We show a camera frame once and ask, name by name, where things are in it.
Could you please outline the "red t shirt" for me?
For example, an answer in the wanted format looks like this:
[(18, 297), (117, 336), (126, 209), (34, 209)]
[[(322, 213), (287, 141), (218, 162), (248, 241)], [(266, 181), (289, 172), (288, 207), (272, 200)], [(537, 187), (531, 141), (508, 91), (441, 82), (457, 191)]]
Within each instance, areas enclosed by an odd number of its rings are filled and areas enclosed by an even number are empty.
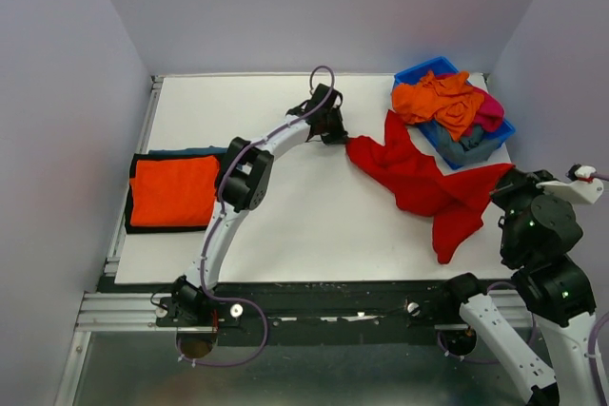
[(491, 192), (514, 169), (500, 163), (444, 175), (392, 111), (385, 117), (382, 145), (359, 136), (349, 139), (345, 150), (351, 163), (393, 194), (400, 210), (433, 220), (432, 248), (440, 264), (450, 263), (460, 245), (483, 227)]

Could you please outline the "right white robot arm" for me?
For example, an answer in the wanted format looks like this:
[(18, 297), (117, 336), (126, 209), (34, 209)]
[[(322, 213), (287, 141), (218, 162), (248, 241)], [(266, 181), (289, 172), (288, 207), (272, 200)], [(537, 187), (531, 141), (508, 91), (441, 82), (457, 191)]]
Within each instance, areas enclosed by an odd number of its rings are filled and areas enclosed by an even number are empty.
[(501, 262), (540, 329), (551, 361), (544, 363), (502, 316), (471, 273), (447, 281), (440, 315), (462, 320), (486, 344), (527, 405), (605, 405), (608, 379), (599, 349), (606, 316), (597, 317), (591, 283), (569, 253), (583, 230), (574, 210), (601, 197), (607, 176), (575, 164), (562, 182), (545, 170), (510, 170), (490, 193), (503, 214)]

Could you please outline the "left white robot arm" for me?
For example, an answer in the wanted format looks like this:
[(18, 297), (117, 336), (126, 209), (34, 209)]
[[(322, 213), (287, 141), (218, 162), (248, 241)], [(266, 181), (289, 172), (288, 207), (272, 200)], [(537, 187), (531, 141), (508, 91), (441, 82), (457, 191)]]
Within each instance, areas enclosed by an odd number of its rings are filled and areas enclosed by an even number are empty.
[(241, 137), (231, 141), (221, 160), (216, 203), (202, 252), (171, 286), (172, 303), (187, 323), (204, 323), (213, 301), (227, 302), (213, 296), (212, 290), (238, 228), (265, 198), (274, 163), (312, 139), (324, 145), (346, 143), (342, 102), (340, 91), (319, 84), (311, 89), (309, 99), (291, 108), (283, 122), (267, 134), (252, 141)]

